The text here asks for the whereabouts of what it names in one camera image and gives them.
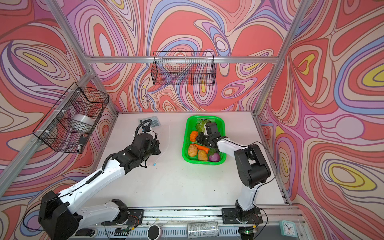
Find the toy potato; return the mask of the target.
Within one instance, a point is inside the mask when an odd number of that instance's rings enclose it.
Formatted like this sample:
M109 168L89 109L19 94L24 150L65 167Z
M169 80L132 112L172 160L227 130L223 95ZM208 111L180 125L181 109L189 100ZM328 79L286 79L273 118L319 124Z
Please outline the toy potato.
M191 158L195 157L198 154L198 152L199 152L199 150L198 150L196 145L194 145L194 144L189 145L189 147L188 147L188 156L189 157L191 157Z

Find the orange toy carrot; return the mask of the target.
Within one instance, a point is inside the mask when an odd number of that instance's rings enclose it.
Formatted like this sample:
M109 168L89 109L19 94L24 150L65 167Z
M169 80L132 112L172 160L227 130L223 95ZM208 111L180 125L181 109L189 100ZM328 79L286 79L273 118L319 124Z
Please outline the orange toy carrot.
M198 145L198 144L192 144L192 145L196 146L198 150L205 151L206 154L208 154L210 151L210 148L208 148L206 146L202 146L202 145Z

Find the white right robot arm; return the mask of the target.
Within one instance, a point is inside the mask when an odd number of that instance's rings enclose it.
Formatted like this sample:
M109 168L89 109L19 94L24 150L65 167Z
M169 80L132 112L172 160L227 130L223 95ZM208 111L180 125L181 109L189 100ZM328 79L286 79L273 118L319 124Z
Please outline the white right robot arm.
M235 159L237 171L243 188L236 206L242 212L252 210L259 188L267 184L271 169L259 145L241 145L222 136L217 124L209 121L203 124L203 132L198 134L197 142L205 147L227 154Z

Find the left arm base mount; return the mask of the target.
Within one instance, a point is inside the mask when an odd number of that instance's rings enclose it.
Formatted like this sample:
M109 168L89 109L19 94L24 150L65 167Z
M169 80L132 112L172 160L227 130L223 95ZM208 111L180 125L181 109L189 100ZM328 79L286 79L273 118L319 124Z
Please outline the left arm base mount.
M103 226L137 227L143 222L144 209L130 209L119 213L115 220L102 222Z

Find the orange toy pumpkin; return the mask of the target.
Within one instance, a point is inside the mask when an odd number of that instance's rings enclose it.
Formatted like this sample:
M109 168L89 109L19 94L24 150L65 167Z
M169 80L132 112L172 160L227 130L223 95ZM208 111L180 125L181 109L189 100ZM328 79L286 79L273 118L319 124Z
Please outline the orange toy pumpkin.
M190 141L192 143L195 143L197 141L197 137L199 136L199 132L198 131L192 131L191 134L190 134Z

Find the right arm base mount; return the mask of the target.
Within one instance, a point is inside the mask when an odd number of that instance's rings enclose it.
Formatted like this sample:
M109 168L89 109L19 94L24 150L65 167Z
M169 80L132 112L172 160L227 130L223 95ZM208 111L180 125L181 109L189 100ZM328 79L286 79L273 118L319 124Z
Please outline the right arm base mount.
M241 208L222 208L220 218L225 225L233 224L254 224L256 226L263 223L261 209L254 207L248 211L243 211Z

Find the clear zip top bag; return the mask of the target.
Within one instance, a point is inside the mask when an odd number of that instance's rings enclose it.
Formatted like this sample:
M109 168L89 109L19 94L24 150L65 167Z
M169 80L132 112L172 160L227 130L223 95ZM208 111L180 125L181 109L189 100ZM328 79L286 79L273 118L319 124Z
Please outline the clear zip top bag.
M161 153L159 155L152 155L147 160L147 167L154 168L156 167L162 160L165 159L166 151L169 148L171 142L171 134L170 134L171 126L170 125L160 125L157 127L150 127L150 133L155 136L158 134L157 140L160 142L159 149Z

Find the green plastic basket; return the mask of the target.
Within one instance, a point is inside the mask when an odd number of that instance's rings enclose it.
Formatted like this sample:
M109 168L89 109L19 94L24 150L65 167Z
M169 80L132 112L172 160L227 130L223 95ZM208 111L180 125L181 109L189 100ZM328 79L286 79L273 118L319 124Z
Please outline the green plastic basket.
M183 148L182 148L182 156L183 156L185 161L187 161L188 163L191 163L191 164L212 165L212 166L220 165L220 164L224 163L225 160L227 159L227 154L221 153L218 151L215 152L213 149L210 149L210 151L207 155L209 157L214 153L219 153L221 156L221 161L218 163L213 163L213 162L210 162L209 160L207 162L199 161L198 155L196 155L193 158L188 156L189 145L198 144L197 142L192 143L190 141L190 134L192 131L197 131L196 130L196 124L200 121L200 119L208 119L211 122L216 123L220 134L222 136L224 136L226 134L225 122L223 119L221 119L219 117L214 117L214 116L191 116L187 119L187 122L186 122L186 129L185 129L184 142L183 142Z

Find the toy brown bun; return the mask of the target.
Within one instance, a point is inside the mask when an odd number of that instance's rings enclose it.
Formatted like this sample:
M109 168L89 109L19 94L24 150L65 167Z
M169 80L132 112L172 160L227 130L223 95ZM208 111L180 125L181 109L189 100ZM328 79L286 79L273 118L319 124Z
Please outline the toy brown bun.
M207 162L209 160L209 157L207 153L204 150L199 150L198 151L198 160L199 161L204 161Z

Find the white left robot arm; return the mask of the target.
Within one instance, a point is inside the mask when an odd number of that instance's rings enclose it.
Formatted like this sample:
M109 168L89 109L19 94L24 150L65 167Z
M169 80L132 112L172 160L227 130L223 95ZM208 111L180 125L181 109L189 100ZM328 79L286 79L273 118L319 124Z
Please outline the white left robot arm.
M137 167L146 167L149 157L160 155L157 135L136 134L124 150L110 154L102 167L59 193L50 191L42 198L38 222L52 240L67 240L78 230L111 222L124 225L129 220L129 208L119 199L105 204L84 207L95 194L113 181Z

